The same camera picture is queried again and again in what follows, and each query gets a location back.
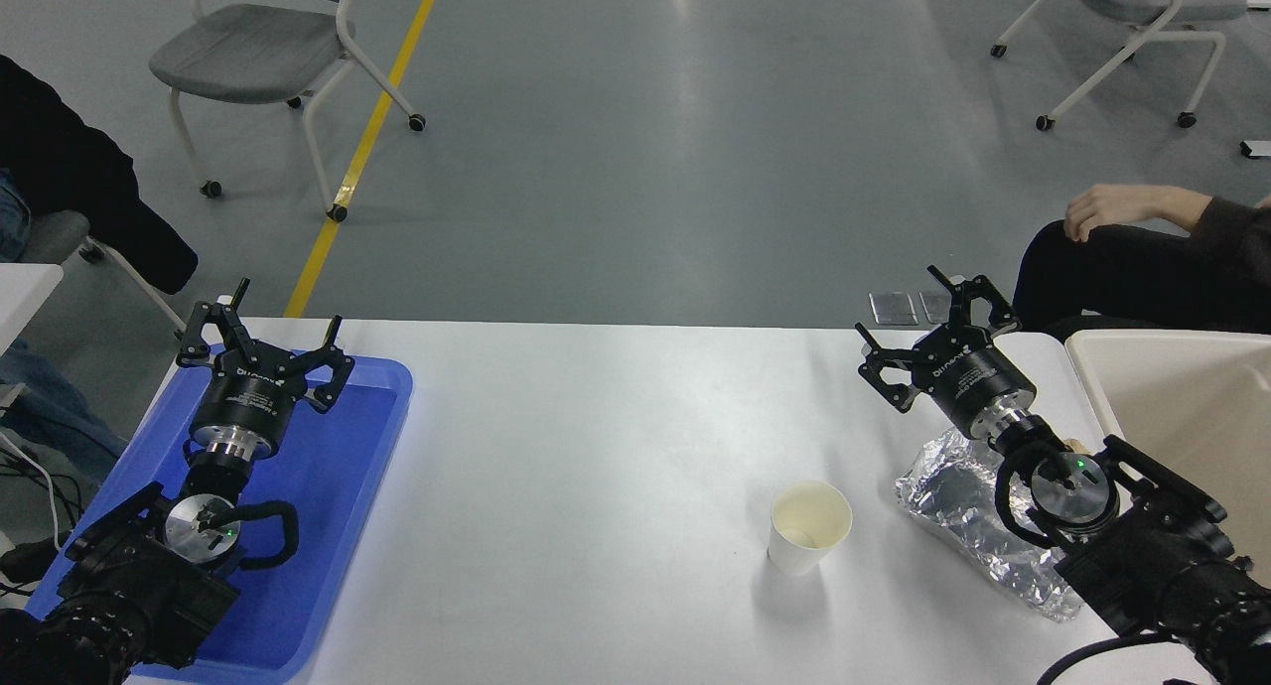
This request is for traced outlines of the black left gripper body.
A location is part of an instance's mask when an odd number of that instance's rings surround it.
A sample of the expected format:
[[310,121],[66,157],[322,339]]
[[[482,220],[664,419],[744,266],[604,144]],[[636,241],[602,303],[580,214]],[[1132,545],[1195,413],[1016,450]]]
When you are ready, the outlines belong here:
[[189,436],[200,445],[222,442],[233,433],[249,432],[254,444],[280,447],[295,405],[308,391],[301,374],[283,376],[276,363],[247,363],[236,353],[214,358],[212,377]]

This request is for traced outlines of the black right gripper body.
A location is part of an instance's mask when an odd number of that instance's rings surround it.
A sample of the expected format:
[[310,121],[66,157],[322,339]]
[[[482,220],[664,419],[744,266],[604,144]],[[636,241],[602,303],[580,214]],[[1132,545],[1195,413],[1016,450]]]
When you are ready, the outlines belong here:
[[994,346],[989,330],[941,325],[913,349],[913,388],[965,437],[998,437],[1030,414],[1037,388]]

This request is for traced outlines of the person's hand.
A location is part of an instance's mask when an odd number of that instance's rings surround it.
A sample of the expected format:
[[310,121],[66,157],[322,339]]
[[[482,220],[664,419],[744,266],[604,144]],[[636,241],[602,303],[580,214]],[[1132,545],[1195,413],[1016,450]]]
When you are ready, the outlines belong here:
[[1096,227],[1129,226],[1152,219],[1153,201],[1153,191],[1144,186],[1093,186],[1066,203],[1063,236],[1083,243]]

